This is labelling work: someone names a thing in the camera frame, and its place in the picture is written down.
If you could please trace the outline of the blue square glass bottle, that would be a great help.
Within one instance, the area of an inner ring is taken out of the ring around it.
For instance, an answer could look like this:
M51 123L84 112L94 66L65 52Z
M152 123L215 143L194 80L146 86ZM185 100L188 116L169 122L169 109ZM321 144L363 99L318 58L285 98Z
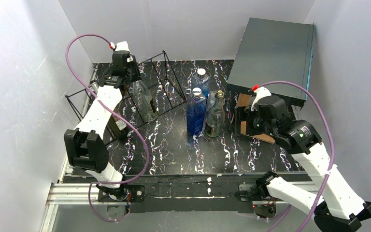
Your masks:
M199 87L193 88L187 97L187 131L192 136L197 136L202 132L206 102L207 98Z

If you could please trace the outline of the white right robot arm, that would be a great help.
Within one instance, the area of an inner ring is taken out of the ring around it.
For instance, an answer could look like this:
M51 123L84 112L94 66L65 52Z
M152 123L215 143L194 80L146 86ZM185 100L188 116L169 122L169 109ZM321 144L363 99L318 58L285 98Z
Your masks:
M314 194L268 171L251 187L240 188L241 201L276 198L312 218L323 232L355 232L371 218L371 202L363 200L348 185L335 165L330 164L322 139L305 120L297 120L283 99L267 96L253 106L236 108L235 123L246 122L248 135L266 134L285 149L319 187Z

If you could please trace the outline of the dark green wine bottle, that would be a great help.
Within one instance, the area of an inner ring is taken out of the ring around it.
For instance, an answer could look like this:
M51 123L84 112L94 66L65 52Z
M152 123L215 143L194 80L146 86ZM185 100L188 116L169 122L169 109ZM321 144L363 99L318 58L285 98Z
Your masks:
M111 123L110 128L115 138L118 140L124 140L127 138L128 126L125 122L123 122L120 118L111 115L109 123Z

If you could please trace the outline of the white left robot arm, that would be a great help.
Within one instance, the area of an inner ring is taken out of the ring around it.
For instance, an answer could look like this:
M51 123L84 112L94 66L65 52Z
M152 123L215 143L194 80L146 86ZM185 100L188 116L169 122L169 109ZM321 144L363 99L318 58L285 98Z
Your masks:
M108 123L114 120L111 112L122 101L128 84L140 78L137 68L129 49L116 49L111 73L100 81L88 112L73 130L68 129L64 134L69 164L83 169L110 189L120 188L123 175L109 162L103 135Z

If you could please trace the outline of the clear glass bottle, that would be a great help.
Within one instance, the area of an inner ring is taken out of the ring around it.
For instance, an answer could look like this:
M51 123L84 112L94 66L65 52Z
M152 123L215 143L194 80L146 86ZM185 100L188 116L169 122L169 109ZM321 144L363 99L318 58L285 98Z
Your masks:
M157 108L155 98L152 96L149 88L142 80L131 83L133 90L133 101L144 122L154 121L157 118Z

